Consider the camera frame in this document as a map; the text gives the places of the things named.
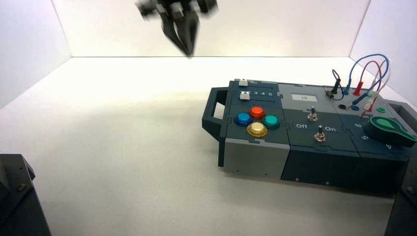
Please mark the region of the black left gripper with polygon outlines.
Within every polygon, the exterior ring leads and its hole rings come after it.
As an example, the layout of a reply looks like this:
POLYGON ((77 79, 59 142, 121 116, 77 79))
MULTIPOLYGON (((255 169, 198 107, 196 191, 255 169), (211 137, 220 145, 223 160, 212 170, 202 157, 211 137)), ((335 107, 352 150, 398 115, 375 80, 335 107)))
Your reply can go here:
POLYGON ((165 36, 186 56, 194 54, 199 16, 206 17, 218 8, 216 0, 136 0, 142 17, 160 15, 165 36))

